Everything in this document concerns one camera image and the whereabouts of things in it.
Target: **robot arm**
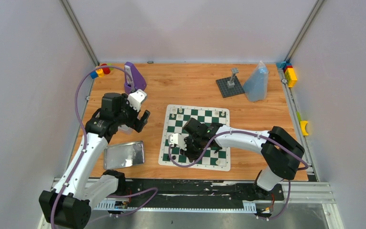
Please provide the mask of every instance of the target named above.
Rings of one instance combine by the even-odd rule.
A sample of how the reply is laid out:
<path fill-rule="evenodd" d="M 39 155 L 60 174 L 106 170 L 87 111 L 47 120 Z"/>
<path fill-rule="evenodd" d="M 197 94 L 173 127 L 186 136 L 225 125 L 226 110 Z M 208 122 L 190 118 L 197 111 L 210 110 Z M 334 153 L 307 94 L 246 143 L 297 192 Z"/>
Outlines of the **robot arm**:
<path fill-rule="evenodd" d="M 86 123 L 87 139 L 82 139 L 79 149 L 68 169 L 54 186 L 51 192 L 43 191 L 39 202 L 47 222 L 50 222 L 54 199 L 65 185 L 65 190 L 56 207 L 54 222 L 68 228 L 82 229 L 89 221 L 92 210 L 108 195 L 125 190 L 125 176 L 113 170 L 107 170 L 92 186 L 85 189 L 94 165 L 100 154 L 107 147 L 112 136 L 120 129 L 134 129 L 141 132 L 146 125 L 149 111 L 145 111 L 141 119 L 138 114 L 147 94 L 141 89 L 129 95 L 106 93 L 102 98 L 102 106 Z M 74 170 L 69 183 L 69 174 Z"/>
<path fill-rule="evenodd" d="M 198 159 L 208 141 L 215 136 L 210 147 L 218 147 L 219 149 L 235 147 L 261 154 L 268 166 L 256 178 L 255 188 L 264 193 L 271 191 L 283 179 L 293 180 L 300 162 L 260 136 L 274 139 L 300 158 L 304 155 L 304 148 L 284 129 L 277 126 L 274 126 L 271 131 L 250 131 L 231 128 L 219 123 L 207 126 L 191 118 L 184 125 L 183 130 L 189 133 L 188 137 L 172 134 L 169 136 L 169 142 L 172 146 L 179 146 L 181 153 L 190 160 Z"/>

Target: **green and white chessboard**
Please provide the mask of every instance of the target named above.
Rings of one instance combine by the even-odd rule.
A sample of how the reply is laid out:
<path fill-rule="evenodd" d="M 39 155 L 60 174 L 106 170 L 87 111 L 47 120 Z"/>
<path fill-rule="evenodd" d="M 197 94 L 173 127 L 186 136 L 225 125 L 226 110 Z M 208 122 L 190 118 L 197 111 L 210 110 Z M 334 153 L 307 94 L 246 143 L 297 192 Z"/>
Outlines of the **green and white chessboard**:
<path fill-rule="evenodd" d="M 195 118 L 201 123 L 210 125 L 211 123 L 221 123 L 229 126 L 229 110 L 214 107 L 182 106 L 168 105 L 166 109 L 165 123 L 163 125 L 163 134 L 161 150 L 159 152 L 158 162 L 162 166 L 176 166 L 169 160 L 168 139 L 171 134 L 180 133 L 184 137 L 189 134 L 183 130 L 183 126 L 190 118 Z M 190 164 L 186 156 L 179 154 L 179 147 L 172 149 L 172 157 L 181 165 Z M 215 153 L 216 148 L 207 149 L 204 157 L 191 168 L 202 168 L 219 171 L 229 171 L 231 169 L 231 149 L 222 148 Z"/>

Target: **purple object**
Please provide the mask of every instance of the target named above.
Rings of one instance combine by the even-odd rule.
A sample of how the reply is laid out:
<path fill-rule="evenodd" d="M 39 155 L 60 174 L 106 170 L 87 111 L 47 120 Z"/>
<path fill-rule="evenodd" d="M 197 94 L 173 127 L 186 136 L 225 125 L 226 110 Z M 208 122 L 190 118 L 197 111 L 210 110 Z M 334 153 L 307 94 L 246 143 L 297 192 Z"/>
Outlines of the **purple object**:
<path fill-rule="evenodd" d="M 145 81 L 144 77 L 141 75 L 141 73 L 138 71 L 138 69 L 134 66 L 133 63 L 126 62 L 124 64 L 124 69 L 127 72 L 128 72 L 128 69 L 126 69 L 125 66 L 128 66 L 131 70 L 131 77 L 133 80 L 135 90 L 141 89 L 144 91 L 146 88 L 146 81 Z M 124 80 L 125 80 L 125 83 L 124 83 L 125 92 L 127 94 L 129 94 L 131 92 L 131 84 L 128 81 L 127 74 L 124 74 Z"/>

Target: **yellow lego brick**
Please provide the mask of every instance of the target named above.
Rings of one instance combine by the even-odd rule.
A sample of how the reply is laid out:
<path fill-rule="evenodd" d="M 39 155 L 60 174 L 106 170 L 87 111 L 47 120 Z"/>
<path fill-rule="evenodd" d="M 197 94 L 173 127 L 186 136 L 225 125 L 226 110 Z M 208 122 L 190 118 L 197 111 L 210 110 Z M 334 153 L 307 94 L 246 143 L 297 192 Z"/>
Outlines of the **yellow lego brick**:
<path fill-rule="evenodd" d="M 306 124 L 308 124 L 308 121 L 301 121 L 301 122 L 299 122 L 299 124 L 301 126 L 302 135 L 308 136 L 309 134 L 306 131 Z"/>
<path fill-rule="evenodd" d="M 294 87 L 297 82 L 297 78 L 296 78 L 294 69 L 287 68 L 287 71 L 284 73 L 284 75 L 288 81 L 288 87 Z"/>
<path fill-rule="evenodd" d="M 96 73 L 99 77 L 104 77 L 104 72 L 103 72 L 103 69 L 98 69 L 96 70 Z"/>

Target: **floor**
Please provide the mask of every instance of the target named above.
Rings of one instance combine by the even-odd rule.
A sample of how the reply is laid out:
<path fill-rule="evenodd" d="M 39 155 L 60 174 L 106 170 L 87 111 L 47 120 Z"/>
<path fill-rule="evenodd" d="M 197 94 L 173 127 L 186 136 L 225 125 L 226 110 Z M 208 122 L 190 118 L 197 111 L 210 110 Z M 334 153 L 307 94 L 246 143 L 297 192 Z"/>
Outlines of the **floor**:
<path fill-rule="evenodd" d="M 241 149 L 231 149 L 231 170 L 228 172 L 195 168 L 161 166 L 158 156 L 165 119 L 169 104 L 219 107 L 230 110 L 230 126 L 247 130 L 270 130 L 274 125 L 284 128 L 295 138 L 295 132 L 285 100 L 280 77 L 274 64 L 268 64 L 269 80 L 267 98 L 251 103 L 244 94 L 222 98 L 215 80 L 231 76 L 231 68 L 238 68 L 239 81 L 243 84 L 256 64 L 136 64 L 147 81 L 145 92 L 148 99 L 142 109 L 151 116 L 141 133 L 131 135 L 117 133 L 110 145 L 144 141 L 145 163 L 143 165 L 118 169 L 127 178 L 181 178 L 181 179 L 224 179 L 254 180 L 267 164 L 263 157 Z M 83 122 L 86 123 L 100 107 L 104 93 L 124 93 L 124 75 L 113 70 L 103 78 L 96 78 Z M 81 131 L 77 144 L 81 142 Z M 100 177 L 104 172 L 103 154 L 99 157 L 91 177 Z M 307 180 L 306 171 L 298 171 L 295 180 Z"/>

